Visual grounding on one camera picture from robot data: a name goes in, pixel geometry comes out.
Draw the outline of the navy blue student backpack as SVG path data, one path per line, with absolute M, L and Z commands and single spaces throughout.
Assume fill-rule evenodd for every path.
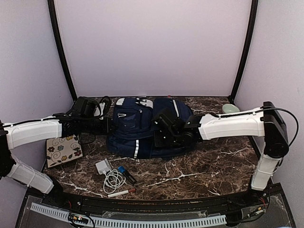
M 186 127 L 193 111 L 184 102 L 167 97 L 120 98 L 114 105 L 116 126 L 107 135 L 106 146 L 114 154 L 136 159 L 171 159 L 191 151 L 196 132 Z M 170 131 L 177 144 L 158 148 L 154 145 L 155 130 Z

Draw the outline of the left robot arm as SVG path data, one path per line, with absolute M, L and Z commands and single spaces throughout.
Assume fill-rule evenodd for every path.
M 80 96 L 65 113 L 27 120 L 18 123 L 0 124 L 0 176 L 9 177 L 28 187 L 47 194 L 57 207 L 67 203 L 61 185 L 50 176 L 13 156 L 11 151 L 19 146 L 51 138 L 65 138 L 80 133 L 108 134 L 111 119 L 106 117 L 112 101 Z

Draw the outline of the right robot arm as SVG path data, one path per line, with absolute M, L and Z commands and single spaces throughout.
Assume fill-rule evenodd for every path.
M 186 121 L 165 108 L 152 118 L 155 146 L 189 146 L 195 141 L 223 137 L 263 137 L 264 151 L 252 176 L 251 189 L 242 196 L 245 205 L 253 206 L 293 143 L 288 140 L 287 126 L 280 112 L 295 118 L 292 112 L 275 107 L 270 101 L 242 112 L 191 115 Z

